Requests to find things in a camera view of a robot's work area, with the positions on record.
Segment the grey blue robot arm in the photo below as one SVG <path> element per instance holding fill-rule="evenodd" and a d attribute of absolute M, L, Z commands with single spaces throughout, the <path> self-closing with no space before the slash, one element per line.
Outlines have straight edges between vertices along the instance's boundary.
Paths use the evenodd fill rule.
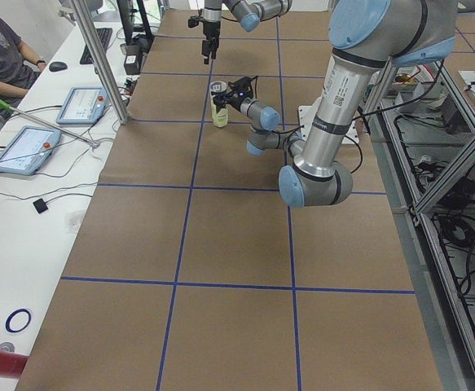
<path fill-rule="evenodd" d="M 292 7 L 292 1 L 205 1 L 205 6 L 198 11 L 198 15 L 192 16 L 188 21 L 190 28 L 196 27 L 198 24 L 202 25 L 205 38 L 201 44 L 201 55 L 204 64 L 209 64 L 211 60 L 217 57 L 221 32 L 222 5 L 226 6 L 243 30 L 251 32 L 262 21 L 274 19 L 288 13 Z"/>
<path fill-rule="evenodd" d="M 232 86 L 213 97 L 251 122 L 248 151 L 285 148 L 292 163 L 279 171 L 279 193 L 292 208 L 339 204 L 352 191 L 350 171 L 336 161 L 342 140 L 372 74 L 387 62 L 427 64 L 446 58 L 455 43 L 456 1 L 340 1 L 328 37 L 332 54 L 306 139 L 273 136 L 279 114 Z"/>

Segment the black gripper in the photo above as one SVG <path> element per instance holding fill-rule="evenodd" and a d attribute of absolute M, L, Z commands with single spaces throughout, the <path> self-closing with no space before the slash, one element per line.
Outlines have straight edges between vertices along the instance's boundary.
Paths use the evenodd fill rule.
<path fill-rule="evenodd" d="M 230 91 L 227 93 L 215 94 L 212 97 L 212 102 L 216 109 L 223 109 L 226 107 L 226 105 L 230 105 L 235 110 L 240 110 L 243 102 L 247 98 L 247 91 Z"/>
<path fill-rule="evenodd" d="M 209 64 L 210 58 L 217 58 L 220 30 L 221 20 L 203 19 L 203 34 L 205 35 L 205 40 L 202 41 L 201 54 L 204 64 Z"/>

